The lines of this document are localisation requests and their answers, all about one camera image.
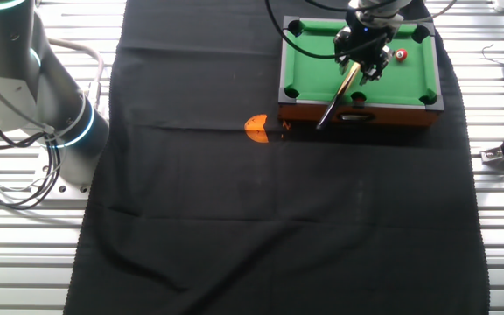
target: metal grid table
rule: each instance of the metal grid table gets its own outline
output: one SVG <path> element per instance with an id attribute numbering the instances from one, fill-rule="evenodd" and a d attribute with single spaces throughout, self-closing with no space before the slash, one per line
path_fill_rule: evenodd
<path id="1" fill-rule="evenodd" d="M 431 13 L 450 0 L 428 0 Z M 101 51 L 108 73 L 121 34 L 125 0 L 45 0 L 40 14 L 49 37 L 69 39 Z M 504 14 L 490 1 L 458 0 L 435 24 L 455 67 L 464 95 L 479 215 L 491 279 L 491 310 L 504 315 L 504 171 L 480 162 L 479 151 L 504 139 Z M 56 48 L 59 59 L 83 88 L 93 79 L 90 57 Z M 101 104 L 109 103 L 109 79 Z M 42 162 L 40 148 L 0 152 L 0 179 L 32 181 Z M 82 196 L 49 202 L 30 212 L 0 207 L 0 315 L 58 315 L 66 300 L 83 217 Z"/>

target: black fabric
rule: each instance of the black fabric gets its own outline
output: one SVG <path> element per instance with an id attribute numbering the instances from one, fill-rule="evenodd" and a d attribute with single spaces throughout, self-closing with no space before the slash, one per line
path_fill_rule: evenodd
<path id="1" fill-rule="evenodd" d="M 428 14 L 420 0 L 404 13 Z M 420 130 L 287 130 L 280 50 L 260 0 L 128 1 L 65 314 L 487 314 L 465 112 L 442 41 L 446 111 Z M 260 114 L 269 143 L 243 131 Z"/>

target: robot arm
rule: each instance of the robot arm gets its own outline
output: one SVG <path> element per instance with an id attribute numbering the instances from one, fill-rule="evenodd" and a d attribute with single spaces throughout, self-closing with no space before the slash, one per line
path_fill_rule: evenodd
<path id="1" fill-rule="evenodd" d="M 0 0 L 0 130 L 55 135 L 68 150 L 62 178 L 90 184 L 109 126 L 53 53 L 34 6 Z"/>
<path id="2" fill-rule="evenodd" d="M 394 55 L 386 44 L 392 41 L 403 21 L 398 12 L 410 3 L 411 0 L 360 0 L 359 9 L 347 12 L 348 27 L 339 31 L 333 41 L 335 53 L 347 52 L 371 41 L 374 43 L 337 58 L 342 73 L 352 60 L 361 66 L 363 78 L 360 84 L 381 78 L 382 70 Z"/>

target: billiard ball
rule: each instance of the billiard ball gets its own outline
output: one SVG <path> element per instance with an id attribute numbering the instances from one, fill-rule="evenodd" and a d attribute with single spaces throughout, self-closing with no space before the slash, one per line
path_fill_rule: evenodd
<path id="1" fill-rule="evenodd" d="M 406 60 L 406 58 L 408 58 L 408 52 L 405 49 L 398 49 L 395 52 L 395 59 L 399 62 Z"/>

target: orange object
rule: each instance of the orange object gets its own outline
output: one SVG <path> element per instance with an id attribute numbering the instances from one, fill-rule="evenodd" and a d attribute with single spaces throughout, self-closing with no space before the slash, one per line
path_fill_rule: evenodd
<path id="1" fill-rule="evenodd" d="M 268 134 L 263 128 L 266 119 L 268 119 L 268 116 L 265 114 L 255 115 L 244 124 L 244 130 L 248 137 L 260 144 L 266 144 L 269 141 Z"/>

